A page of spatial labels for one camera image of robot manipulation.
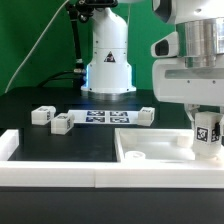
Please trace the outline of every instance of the black surface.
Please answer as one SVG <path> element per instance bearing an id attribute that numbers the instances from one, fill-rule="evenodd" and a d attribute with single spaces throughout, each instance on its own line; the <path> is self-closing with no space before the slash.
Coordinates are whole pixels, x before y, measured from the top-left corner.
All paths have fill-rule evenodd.
<path id="1" fill-rule="evenodd" d="M 3 224 L 222 224 L 223 190 L 0 188 Z"/>
<path id="2" fill-rule="evenodd" d="M 169 43 L 167 40 L 162 40 L 156 44 L 155 53 L 157 56 L 167 56 L 169 54 Z"/>
<path id="3" fill-rule="evenodd" d="M 22 148 L 14 159 L 96 161 L 102 155 L 100 161 L 115 161 L 114 126 L 76 125 L 66 136 L 51 136 L 49 126 L 30 124 L 31 110 L 41 105 L 54 105 L 58 113 L 152 106 L 157 109 L 152 128 L 190 127 L 183 105 L 158 103 L 151 91 L 110 104 L 83 99 L 71 89 L 18 88 L 0 97 L 1 130 L 19 128 L 21 133 Z M 223 189 L 0 187 L 1 224 L 222 224 L 223 208 Z"/>
<path id="4" fill-rule="evenodd" d="M 77 124 L 65 136 L 52 135 L 50 124 L 31 125 L 31 111 L 43 105 L 55 106 L 57 114 L 70 109 L 139 111 L 143 106 L 150 106 L 156 107 L 157 113 L 163 111 L 156 115 L 153 128 L 186 128 L 189 125 L 183 105 L 158 104 L 152 91 L 146 90 L 138 91 L 135 98 L 109 102 L 83 98 L 78 91 L 68 88 L 17 88 L 0 97 L 0 105 L 4 108 L 0 111 L 1 127 L 20 130 L 20 147 L 10 158 L 16 161 L 114 162 L 114 129 L 144 128 Z"/>

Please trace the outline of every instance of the small cube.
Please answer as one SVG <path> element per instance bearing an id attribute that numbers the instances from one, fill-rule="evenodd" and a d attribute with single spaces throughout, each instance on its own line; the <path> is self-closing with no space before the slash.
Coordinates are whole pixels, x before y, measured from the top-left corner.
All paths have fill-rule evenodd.
<path id="1" fill-rule="evenodd" d="M 221 150 L 222 138 L 219 133 L 220 127 L 217 125 L 222 121 L 222 117 L 222 114 L 214 112 L 196 113 L 194 144 L 192 147 L 196 154 L 212 157 L 216 156 Z"/>
<path id="2" fill-rule="evenodd" d="M 153 107 L 143 107 L 138 112 L 138 125 L 150 126 L 154 121 L 155 108 Z"/>
<path id="3" fill-rule="evenodd" d="M 51 134 L 65 135 L 74 127 L 74 115 L 61 113 L 51 121 Z"/>
<path id="4" fill-rule="evenodd" d="M 31 112 L 32 124 L 45 125 L 54 118 L 56 112 L 53 106 L 41 106 Z"/>

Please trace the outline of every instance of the black cable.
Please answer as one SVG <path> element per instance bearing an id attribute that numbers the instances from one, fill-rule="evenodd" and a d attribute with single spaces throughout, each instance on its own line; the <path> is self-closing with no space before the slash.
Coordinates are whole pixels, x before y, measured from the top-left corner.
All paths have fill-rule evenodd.
<path id="1" fill-rule="evenodd" d="M 51 82 L 51 81 L 59 81 L 59 80 L 74 80 L 74 79 L 80 79 L 80 77 L 74 77 L 74 78 L 54 78 L 54 79 L 49 79 L 49 80 L 46 80 L 42 86 L 39 86 L 39 87 L 43 87 L 45 84 L 47 84 L 48 82 Z"/>
<path id="2" fill-rule="evenodd" d="M 66 10 L 68 11 L 70 21 L 72 24 L 72 31 L 73 31 L 73 39 L 75 45 L 75 55 L 76 55 L 76 68 L 84 69 L 84 64 L 82 60 L 81 54 L 81 47 L 80 47 L 80 39 L 79 39 L 79 31 L 78 31 L 78 11 L 76 10 L 75 6 L 67 3 Z"/>
<path id="3" fill-rule="evenodd" d="M 54 79 L 59 76 L 62 76 L 62 75 L 67 75 L 67 74 L 74 74 L 74 71 L 58 72 L 58 73 L 48 77 L 46 80 L 42 81 L 40 84 L 37 85 L 37 87 L 43 87 L 47 82 L 49 82 L 49 80 Z"/>

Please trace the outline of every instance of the green wall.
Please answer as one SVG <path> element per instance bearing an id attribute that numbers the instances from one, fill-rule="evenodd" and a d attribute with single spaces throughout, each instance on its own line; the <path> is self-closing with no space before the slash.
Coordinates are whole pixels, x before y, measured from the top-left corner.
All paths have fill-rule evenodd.
<path id="1" fill-rule="evenodd" d="M 0 94 L 26 57 L 62 0 L 1 0 L 0 7 Z M 113 9 L 126 21 L 128 6 Z M 91 22 L 79 24 L 81 49 L 85 63 L 92 54 Z M 133 66 L 133 82 L 138 89 L 151 89 L 154 59 L 150 46 L 173 30 L 151 12 L 151 0 L 131 6 L 128 61 Z M 36 86 L 48 76 L 74 68 L 72 30 L 66 10 L 56 18 L 37 49 L 25 64 L 12 88 Z M 49 86 L 72 86 L 71 82 L 54 82 Z"/>

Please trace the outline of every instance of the printed label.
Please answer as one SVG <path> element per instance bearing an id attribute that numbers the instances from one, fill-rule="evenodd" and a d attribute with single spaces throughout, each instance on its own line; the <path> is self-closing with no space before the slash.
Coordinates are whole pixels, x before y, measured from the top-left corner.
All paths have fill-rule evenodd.
<path id="1" fill-rule="evenodd" d="M 105 58 L 104 62 L 113 62 L 113 63 L 116 62 L 111 51 L 109 52 L 109 54 Z"/>
<path id="2" fill-rule="evenodd" d="M 197 140 L 208 142 L 208 129 L 197 127 Z"/>
<path id="3" fill-rule="evenodd" d="M 87 117 L 86 122 L 89 122 L 89 123 L 105 123 L 105 117 Z"/>
<path id="4" fill-rule="evenodd" d="M 128 113 L 126 111 L 111 111 L 111 117 L 127 117 Z"/>
<path id="5" fill-rule="evenodd" d="M 105 116 L 105 111 L 100 110 L 87 111 L 87 116 Z"/>
<path id="6" fill-rule="evenodd" d="M 149 112 L 151 112 L 151 110 L 142 110 L 142 112 L 147 112 L 147 113 L 149 113 Z"/>
<path id="7" fill-rule="evenodd" d="M 47 112 L 47 120 L 50 120 L 51 119 L 51 113 L 50 111 Z"/>
<path id="8" fill-rule="evenodd" d="M 214 129 L 212 130 L 212 142 L 217 142 L 217 141 L 219 141 L 219 136 L 216 135 L 216 131 Z"/>
<path id="9" fill-rule="evenodd" d="M 130 123 L 129 119 L 127 117 L 111 117 L 110 118 L 111 123 L 116 124 L 127 124 Z"/>
<path id="10" fill-rule="evenodd" d="M 38 109 L 39 111 L 47 111 L 48 109 L 46 109 L 46 108 L 40 108 L 40 109 Z"/>
<path id="11" fill-rule="evenodd" d="M 69 129 L 70 127 L 71 127 L 71 120 L 68 119 L 68 120 L 67 120 L 67 129 Z"/>

